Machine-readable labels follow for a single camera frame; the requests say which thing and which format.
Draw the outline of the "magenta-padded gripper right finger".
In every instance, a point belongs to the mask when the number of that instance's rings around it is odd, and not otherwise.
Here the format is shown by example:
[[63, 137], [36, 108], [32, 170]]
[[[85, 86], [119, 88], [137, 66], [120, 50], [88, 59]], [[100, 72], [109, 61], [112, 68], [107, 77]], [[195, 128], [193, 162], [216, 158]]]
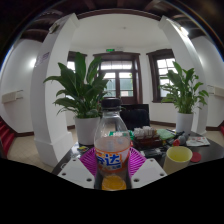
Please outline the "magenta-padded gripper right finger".
[[146, 159], [139, 151], [130, 149], [128, 174], [133, 189], [140, 188], [166, 176], [154, 158]]

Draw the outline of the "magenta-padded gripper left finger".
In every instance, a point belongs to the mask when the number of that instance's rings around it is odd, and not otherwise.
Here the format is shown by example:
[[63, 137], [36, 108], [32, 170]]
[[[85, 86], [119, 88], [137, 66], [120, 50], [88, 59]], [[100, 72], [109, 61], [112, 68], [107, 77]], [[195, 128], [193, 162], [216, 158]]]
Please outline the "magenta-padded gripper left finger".
[[95, 149], [91, 148], [83, 155], [76, 153], [59, 172], [58, 176], [78, 186], [93, 189], [97, 175]]

